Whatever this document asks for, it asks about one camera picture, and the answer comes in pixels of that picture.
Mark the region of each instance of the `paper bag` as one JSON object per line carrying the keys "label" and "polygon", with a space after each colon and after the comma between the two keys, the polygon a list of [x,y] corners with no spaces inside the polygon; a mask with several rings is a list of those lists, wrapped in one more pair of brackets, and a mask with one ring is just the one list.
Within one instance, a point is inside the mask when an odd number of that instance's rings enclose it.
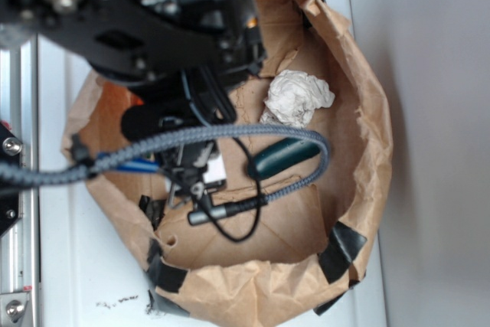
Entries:
{"label": "paper bag", "polygon": [[[327,302],[365,275],[391,177],[393,148],[387,100],[348,31],[349,23],[323,0],[256,0],[268,51],[260,78],[230,95],[237,124],[257,123],[271,79],[284,69],[328,81],[336,98],[315,113],[308,129],[332,146],[328,171],[314,185],[268,204],[255,235],[243,244],[223,239],[210,224],[191,227],[189,207],[166,211],[156,231],[139,209],[141,195],[168,195],[157,175],[107,173],[87,187],[146,272],[155,307],[230,327],[274,326]],[[69,115],[63,148],[80,132],[93,154],[128,144],[119,120],[134,96],[92,73]],[[244,142],[257,153],[278,140]],[[227,190],[215,203],[254,195],[245,157],[220,141]],[[316,159],[263,183],[274,191],[314,169]],[[239,235],[253,212],[222,224]]]}

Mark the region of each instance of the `crumpled tissue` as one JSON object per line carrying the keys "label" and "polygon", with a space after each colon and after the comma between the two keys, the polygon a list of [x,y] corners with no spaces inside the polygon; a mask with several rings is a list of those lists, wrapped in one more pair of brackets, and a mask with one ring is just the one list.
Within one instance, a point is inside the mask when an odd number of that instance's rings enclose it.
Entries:
{"label": "crumpled tissue", "polygon": [[283,70],[270,84],[260,122],[305,128],[315,110],[332,106],[334,98],[324,80],[298,70]]}

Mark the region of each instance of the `white surface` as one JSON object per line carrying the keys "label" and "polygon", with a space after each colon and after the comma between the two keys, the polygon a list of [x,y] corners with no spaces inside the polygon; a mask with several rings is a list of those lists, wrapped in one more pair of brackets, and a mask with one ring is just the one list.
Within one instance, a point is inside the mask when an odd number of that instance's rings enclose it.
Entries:
{"label": "white surface", "polygon": [[488,0],[351,1],[393,119],[380,232],[389,325],[488,325]]}
{"label": "white surface", "polygon": [[[337,3],[349,8],[345,0]],[[59,147],[64,120],[88,67],[46,40],[41,42],[39,64],[40,167],[63,168],[67,163]],[[41,249],[45,326],[211,325],[146,313],[148,287],[142,271],[82,184],[41,190]],[[123,301],[132,296],[138,297]],[[363,283],[322,317],[307,312],[284,326],[304,325],[386,325],[377,246]]]}

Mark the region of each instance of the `tool handle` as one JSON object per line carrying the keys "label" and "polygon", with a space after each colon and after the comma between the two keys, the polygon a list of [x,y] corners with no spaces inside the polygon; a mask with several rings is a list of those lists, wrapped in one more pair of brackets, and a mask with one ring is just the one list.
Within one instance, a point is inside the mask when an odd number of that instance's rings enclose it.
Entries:
{"label": "tool handle", "polygon": [[265,180],[319,153],[320,149],[313,142],[285,138],[255,155],[253,162],[256,166],[256,175],[250,162],[247,166],[247,174],[253,179]]}

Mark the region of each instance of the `white wall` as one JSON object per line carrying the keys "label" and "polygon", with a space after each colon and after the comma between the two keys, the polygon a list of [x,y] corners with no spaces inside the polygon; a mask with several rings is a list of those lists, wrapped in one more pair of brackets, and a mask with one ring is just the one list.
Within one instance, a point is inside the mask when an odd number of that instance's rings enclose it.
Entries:
{"label": "white wall", "polygon": [[391,327],[490,323],[490,2],[351,0],[395,136],[381,225]]}

